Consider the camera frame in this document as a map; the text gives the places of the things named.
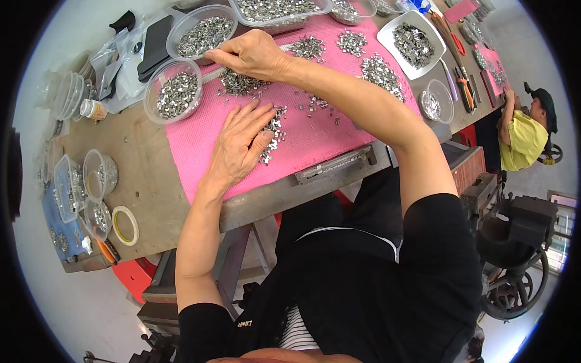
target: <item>wooden table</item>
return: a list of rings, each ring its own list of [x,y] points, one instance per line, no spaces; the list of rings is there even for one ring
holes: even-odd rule
[[[435,0],[435,3],[439,8],[447,9],[441,0]],[[377,16],[374,19],[378,27],[382,27],[389,20]],[[456,26],[452,28],[456,34],[460,34]],[[475,76],[476,84],[473,87],[477,87],[483,102],[478,104],[475,114],[470,115],[464,111],[462,101],[456,101],[454,120],[449,126],[426,120],[440,142],[450,139],[453,133],[493,111],[479,75],[480,69],[468,44],[464,43],[464,46],[467,49],[467,55],[463,57],[466,70],[469,75]],[[453,72],[456,62],[450,51],[443,58]],[[425,89],[431,79],[448,85],[443,67],[437,64],[427,75],[410,81],[415,97]],[[385,144],[380,141],[372,144],[378,161],[373,166],[350,167],[308,185],[298,185],[296,178],[290,175],[225,201],[220,217],[221,232],[287,210],[389,167],[391,162]],[[98,125],[86,119],[71,123],[69,136],[63,138],[63,145],[64,151],[78,163],[83,162],[90,149],[98,149],[117,163],[119,182],[115,190],[105,198],[105,203],[110,210],[117,206],[128,207],[139,225],[139,241],[134,246],[122,244],[113,231],[109,235],[122,260],[133,260],[177,246],[190,205],[182,189],[164,127],[151,122],[141,105],[126,109],[120,114],[108,115]],[[128,220],[121,218],[121,231],[132,231]],[[98,256],[101,252],[95,242],[93,250],[90,258],[79,256],[78,264],[63,264],[66,265],[65,270],[87,271],[96,269],[99,265],[103,265],[102,268],[107,267],[108,264],[103,264],[103,259]],[[83,266],[83,263],[89,262],[90,267]]]

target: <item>black cap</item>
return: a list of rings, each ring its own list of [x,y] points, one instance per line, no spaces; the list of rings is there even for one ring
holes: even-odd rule
[[[541,107],[547,113],[547,131],[549,133],[557,133],[557,115],[555,114],[555,105],[553,104],[553,97],[544,88],[528,90],[532,98],[538,98],[541,101]]]

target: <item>tape roll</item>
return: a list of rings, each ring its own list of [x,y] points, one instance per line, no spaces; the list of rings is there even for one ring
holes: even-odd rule
[[[123,212],[129,217],[129,220],[133,225],[133,240],[128,240],[119,231],[119,227],[117,226],[117,215],[119,212]],[[113,230],[115,231],[117,238],[119,238],[119,240],[126,246],[133,246],[134,244],[136,244],[137,241],[139,240],[139,227],[137,227],[137,220],[135,219],[135,216],[129,210],[129,208],[125,206],[115,207],[115,209],[113,209],[112,217],[113,217]]]

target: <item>scissors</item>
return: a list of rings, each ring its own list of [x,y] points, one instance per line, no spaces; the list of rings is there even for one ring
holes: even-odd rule
[[[441,22],[444,25],[444,28],[448,29],[448,31],[450,32],[450,36],[454,41],[454,44],[456,44],[456,49],[458,49],[458,53],[460,53],[460,55],[463,56],[466,55],[466,49],[464,49],[464,45],[462,44],[460,39],[456,36],[456,34],[452,33],[452,30],[450,29],[448,22],[442,19],[442,17],[439,16],[438,13],[436,13],[434,10],[430,10],[428,11],[428,13],[432,14],[434,19],[437,19],[439,22]]]

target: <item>striped shirt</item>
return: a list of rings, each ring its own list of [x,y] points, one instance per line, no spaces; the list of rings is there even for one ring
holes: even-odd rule
[[[291,350],[319,349],[317,342],[304,325],[297,305],[290,308],[286,316],[286,328],[282,334],[280,348]]]

